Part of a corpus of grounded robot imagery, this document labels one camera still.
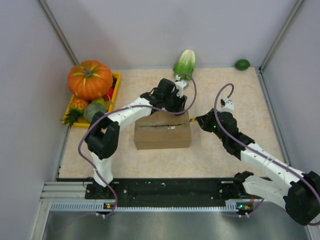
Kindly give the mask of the yellow utility knife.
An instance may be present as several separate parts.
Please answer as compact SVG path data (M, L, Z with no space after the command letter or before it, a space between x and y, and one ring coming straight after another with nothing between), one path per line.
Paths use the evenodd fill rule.
M189 121L190 121L191 123L194 123L194 122L197 121L197 119L196 119L196 118L191 118Z

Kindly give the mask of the brown cardboard express box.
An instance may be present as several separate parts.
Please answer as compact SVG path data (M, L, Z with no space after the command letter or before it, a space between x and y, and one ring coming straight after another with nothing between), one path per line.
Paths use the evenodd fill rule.
M138 150L189 148L192 141L189 113L157 111L140 118L134 125L133 141Z

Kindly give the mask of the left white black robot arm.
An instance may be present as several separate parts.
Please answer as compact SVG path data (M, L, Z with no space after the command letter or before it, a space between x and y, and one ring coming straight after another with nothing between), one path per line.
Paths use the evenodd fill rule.
M184 90L189 86L186 80L175 82L163 78L150 92L142 93L132 103L106 114L98 112L92 119L84 141L92 157L94 175L98 184L96 192L102 198L109 198L114 191L112 155L116 152L120 132L137 120L155 112L182 115L186 112L187 97Z

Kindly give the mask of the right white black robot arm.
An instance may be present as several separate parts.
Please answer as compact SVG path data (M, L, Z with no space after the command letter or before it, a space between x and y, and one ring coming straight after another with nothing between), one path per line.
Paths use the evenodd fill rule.
M239 198L255 195L283 208L302 226L315 226L320 214L320 176L305 173L267 153L249 136L239 131L230 112L216 111L193 119L206 132L214 133L225 150L240 161L260 170L268 179L245 171L234 176L233 192Z

